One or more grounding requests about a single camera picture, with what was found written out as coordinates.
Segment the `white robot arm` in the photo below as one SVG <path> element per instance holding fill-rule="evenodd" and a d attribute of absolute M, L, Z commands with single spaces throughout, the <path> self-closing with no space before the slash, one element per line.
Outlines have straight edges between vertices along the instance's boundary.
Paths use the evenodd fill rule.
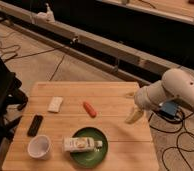
<path fill-rule="evenodd" d="M 169 69 L 159 81 L 139 88 L 132 98 L 135 106 L 125 120 L 127 124 L 137 122 L 145 110 L 158 111 L 170 100 L 180 99 L 194 109 L 194 77 L 179 68 Z"/>

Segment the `cream pointed end effector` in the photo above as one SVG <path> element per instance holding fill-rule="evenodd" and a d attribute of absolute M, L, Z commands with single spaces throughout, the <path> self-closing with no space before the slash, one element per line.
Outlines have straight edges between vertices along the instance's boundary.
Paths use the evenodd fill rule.
<path fill-rule="evenodd" d="M 126 117 L 125 122 L 127 124 L 133 124 L 137 122 L 144 114 L 144 111 L 138 107 L 133 107 L 130 114 Z"/>

